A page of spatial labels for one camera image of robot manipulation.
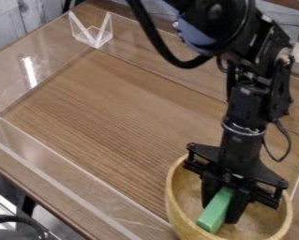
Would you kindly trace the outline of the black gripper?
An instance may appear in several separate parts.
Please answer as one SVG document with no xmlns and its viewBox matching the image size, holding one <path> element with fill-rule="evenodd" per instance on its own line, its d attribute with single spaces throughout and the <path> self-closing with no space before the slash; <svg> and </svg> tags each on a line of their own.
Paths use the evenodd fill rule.
<svg viewBox="0 0 299 240">
<path fill-rule="evenodd" d="M 184 168 L 201 179 L 201 204 L 207 207 L 220 188 L 232 191 L 225 222 L 239 221 L 247 205 L 262 203 L 276 209 L 288 182 L 260 160 L 266 129 L 221 122 L 223 136 L 219 146 L 191 142 Z"/>
</svg>

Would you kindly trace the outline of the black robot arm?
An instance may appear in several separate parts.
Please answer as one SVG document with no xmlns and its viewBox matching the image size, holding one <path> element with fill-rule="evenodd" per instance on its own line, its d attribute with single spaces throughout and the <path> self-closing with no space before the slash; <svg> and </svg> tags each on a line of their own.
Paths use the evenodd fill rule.
<svg viewBox="0 0 299 240">
<path fill-rule="evenodd" d="M 224 218 L 239 221 L 250 203 L 280 203 L 288 182 L 260 159 L 268 124 L 290 113 L 290 36 L 255 6 L 255 0 L 164 0 L 176 12 L 180 38 L 199 53 L 228 62 L 228 109 L 217 146 L 191 143 L 184 168 L 201 177 L 201 203 L 221 188 L 231 199 Z"/>
</svg>

